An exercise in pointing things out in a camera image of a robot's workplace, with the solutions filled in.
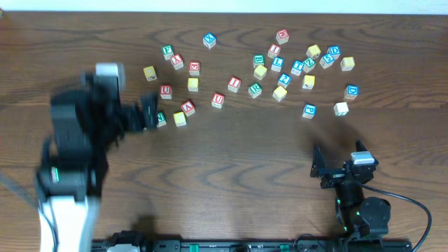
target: yellow block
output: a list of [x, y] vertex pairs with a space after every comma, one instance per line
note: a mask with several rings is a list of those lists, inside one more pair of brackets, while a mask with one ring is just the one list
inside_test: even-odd
[[198, 78], [188, 78], [188, 90], [196, 91], [198, 90], [199, 79]]
[[146, 80], [148, 81], [154, 81], [157, 78], [155, 75], [154, 66], [145, 67], [143, 72], [145, 73]]
[[321, 54], [321, 49], [317, 45], [312, 45], [308, 47], [307, 55], [312, 59], [317, 59]]
[[309, 75], [304, 76], [302, 88], [313, 89], [315, 80], [316, 80], [316, 77], [314, 77], [314, 76], [309, 76]]
[[175, 113], [173, 116], [177, 127], [187, 124], [187, 120], [185, 119], [183, 112]]
[[288, 93], [288, 91], [286, 91], [286, 89], [284, 89], [284, 88], [281, 87], [281, 86], [279, 86], [278, 88], [276, 88], [276, 89], [274, 90], [274, 94], [275, 94], [278, 98], [280, 98], [280, 99], [283, 99], [283, 97], [286, 96], [286, 93]]
[[353, 57], [345, 57], [342, 59], [344, 62], [345, 67], [354, 67], [355, 66], [355, 59]]
[[262, 65], [258, 65], [257, 68], [255, 68], [255, 71], [253, 72], [253, 75], [258, 78], [258, 79], [262, 79], [265, 77], [267, 73], [267, 68], [262, 66]]

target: toy block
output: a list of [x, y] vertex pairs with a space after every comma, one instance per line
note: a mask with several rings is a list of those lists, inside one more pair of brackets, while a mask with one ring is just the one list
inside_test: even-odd
[[232, 92], [238, 92], [239, 87], [241, 87], [241, 80], [235, 77], [231, 77], [227, 87]]
[[176, 123], [177, 127], [187, 125], [187, 119], [185, 118], [183, 112], [175, 113], [173, 116], [174, 116], [174, 122]]
[[336, 103], [333, 109], [336, 116], [345, 116], [349, 112], [349, 106], [346, 102]]
[[281, 31], [277, 32], [277, 35], [275, 36], [277, 39], [277, 42], [279, 42], [279, 45], [288, 42], [289, 39], [289, 33], [286, 31], [286, 29], [282, 29]]
[[190, 75], [199, 76], [201, 71], [201, 64], [199, 62], [190, 62]]
[[202, 39], [202, 42], [208, 49], [211, 49], [212, 47], [214, 47], [216, 45], [216, 37], [211, 32], [209, 32], [208, 34], [206, 34], [204, 36], [204, 38]]
[[267, 56], [274, 59], [275, 57], [279, 56], [280, 53], [280, 47], [278, 45], [272, 44], [269, 48], [269, 51], [267, 51]]
[[331, 55], [333, 59], [337, 60], [341, 55], [341, 50], [338, 45], [330, 46], [327, 50], [327, 54]]
[[182, 104], [181, 107], [186, 116], [191, 116], [196, 112], [195, 105], [193, 105], [191, 101], [187, 101], [186, 103]]
[[327, 69], [329, 66], [333, 65], [333, 63], [335, 63], [335, 59], [329, 54], [322, 56], [321, 61], [319, 62], [324, 69]]
[[359, 88], [357, 85], [348, 85], [345, 88], [344, 98], [355, 99], [358, 96]]
[[154, 81], [157, 79], [157, 75], [155, 75], [154, 66], [148, 66], [143, 69], [143, 72], [145, 73], [145, 77], [147, 81]]
[[188, 91], [198, 92], [199, 91], [199, 79], [198, 78], [188, 78]]
[[170, 58], [170, 60], [175, 70], [181, 69], [183, 67], [183, 60], [179, 54], [174, 55]]
[[162, 47], [162, 53], [165, 60], [171, 59], [174, 56], [174, 50], [172, 45], [166, 45]]
[[302, 88], [309, 89], [309, 90], [313, 89], [315, 80], [316, 80], [316, 77], [314, 77], [314, 76], [309, 76], [309, 75], [304, 76]]
[[280, 57], [275, 57], [274, 60], [272, 60], [271, 70], [281, 71], [281, 67], [283, 66], [284, 61], [285, 60]]
[[211, 105], [218, 109], [221, 109], [223, 107], [223, 104], [224, 104], [224, 95], [215, 93], [213, 95], [213, 98], [211, 99]]
[[303, 64], [304, 64], [303, 71], [305, 71], [305, 73], [309, 73], [316, 66], [316, 63], [315, 63], [315, 61], [312, 58], [306, 59], [303, 62]]
[[274, 90], [274, 93], [272, 94], [273, 98], [275, 98], [278, 102], [280, 102], [282, 99], [286, 97], [286, 94], [288, 91], [284, 89], [283, 87], [279, 86]]
[[316, 106], [311, 104], [306, 104], [303, 108], [302, 117], [311, 119], [316, 115]]
[[173, 90], [170, 85], [160, 86], [160, 97], [162, 99], [171, 99], [173, 97]]
[[317, 59], [321, 54], [321, 49], [317, 45], [312, 45], [308, 47], [307, 56], [312, 58], [313, 60]]
[[291, 82], [291, 77], [286, 73], [282, 73], [277, 85], [282, 86], [286, 89], [290, 82]]
[[253, 56], [253, 68], [256, 68], [258, 65], [265, 65], [265, 56], [263, 55], [254, 55]]
[[253, 71], [253, 75], [255, 76], [255, 78], [257, 78], [260, 81], [266, 76], [266, 73], [267, 68], [262, 65], [258, 65], [255, 71]]
[[291, 73], [296, 76], [299, 76], [302, 73], [303, 66], [304, 66], [303, 62], [300, 62], [298, 60], [294, 61], [293, 68], [291, 69]]
[[163, 112], [157, 113], [157, 118], [158, 118], [157, 127], [161, 127], [161, 126], [167, 124], [167, 119], [165, 118], [165, 115], [163, 114]]
[[260, 84], [258, 84], [258, 83], [254, 83], [254, 84], [252, 84], [252, 86], [249, 87], [249, 94], [251, 95], [251, 97], [253, 99], [260, 96], [261, 91], [262, 91], [262, 88], [261, 88]]
[[355, 60], [353, 57], [343, 57], [341, 61], [341, 69], [343, 71], [350, 71], [355, 67]]

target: wood grain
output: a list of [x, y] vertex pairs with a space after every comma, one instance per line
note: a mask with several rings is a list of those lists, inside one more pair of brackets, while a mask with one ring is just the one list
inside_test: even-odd
[[[302, 90], [302, 77], [293, 77], [280, 103], [272, 98], [280, 73], [269, 71], [261, 96], [250, 98], [252, 56], [266, 55], [283, 28], [290, 32], [281, 49], [284, 71], [313, 44], [339, 45], [343, 56], [355, 57], [355, 68], [342, 73], [340, 59], [326, 70], [317, 66], [311, 92]], [[211, 50], [202, 45], [207, 32], [218, 37]], [[201, 62], [198, 93], [187, 90], [187, 68], [175, 71], [163, 59], [166, 44], [185, 63]], [[6, 13], [0, 19], [0, 169], [33, 192], [41, 144], [52, 132], [51, 95], [78, 87], [78, 74], [95, 62], [123, 62], [123, 102], [163, 83], [173, 86], [174, 97], [160, 102], [167, 126], [128, 135], [109, 153], [95, 237], [130, 228], [196, 239], [343, 232], [334, 192], [309, 177], [312, 144], [323, 142], [341, 162], [362, 139], [380, 161], [370, 185], [424, 203], [434, 222], [421, 251], [446, 251], [447, 56], [448, 17], [438, 16]], [[156, 81], [146, 81], [147, 66], [155, 66]], [[227, 91], [231, 76], [242, 79], [237, 94]], [[360, 86], [360, 96], [347, 116], [335, 118], [333, 104], [349, 83]], [[215, 91], [226, 96], [221, 110], [210, 104]], [[187, 99], [196, 113], [176, 128], [172, 114]], [[307, 102], [318, 106], [312, 120], [300, 117]], [[385, 198], [392, 204], [388, 237], [416, 244], [424, 212]], [[4, 188], [0, 207], [1, 250], [38, 250], [37, 214]]]

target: wooden table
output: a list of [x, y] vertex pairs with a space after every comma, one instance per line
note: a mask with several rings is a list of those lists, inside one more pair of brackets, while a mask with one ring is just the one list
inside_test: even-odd
[[[354, 56], [341, 72], [340, 59], [311, 73], [316, 85], [301, 88], [293, 77], [282, 102], [272, 98], [280, 73], [268, 71], [260, 97], [250, 98], [252, 56], [267, 54], [276, 31], [286, 28], [283, 70], [305, 59], [308, 46], [337, 44]], [[211, 50], [202, 37], [218, 37]], [[412, 197], [433, 213], [433, 229], [421, 251], [446, 251], [448, 235], [448, 18], [385, 15], [223, 15], [161, 13], [6, 13], [0, 20], [0, 168], [29, 192], [43, 140], [52, 132], [49, 99], [78, 88], [78, 75], [95, 62], [123, 62], [124, 103], [158, 90], [168, 125], [127, 135], [108, 155], [101, 216], [95, 237], [137, 229], [149, 235], [191, 239], [290, 238], [302, 233], [343, 232], [334, 210], [334, 190], [309, 177], [312, 146], [323, 142], [331, 160], [349, 158], [362, 139], [380, 162], [369, 185]], [[199, 60], [199, 92], [187, 90], [188, 68], [175, 71], [162, 56], [171, 44], [185, 64]], [[271, 59], [267, 58], [270, 67]], [[155, 66], [147, 82], [143, 68]], [[227, 90], [231, 76], [241, 90]], [[360, 86], [347, 116], [336, 118], [344, 88]], [[211, 106], [215, 91], [223, 108]], [[172, 114], [192, 99], [196, 113], [177, 128]], [[301, 118], [305, 103], [318, 106]], [[392, 204], [389, 238], [416, 244], [426, 215], [410, 203]], [[0, 247], [36, 251], [39, 219], [21, 199], [0, 188]]]

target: white background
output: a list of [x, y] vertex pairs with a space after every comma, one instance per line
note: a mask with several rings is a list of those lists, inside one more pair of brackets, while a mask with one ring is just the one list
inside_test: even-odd
[[448, 0], [1, 0], [5, 11], [448, 14]]

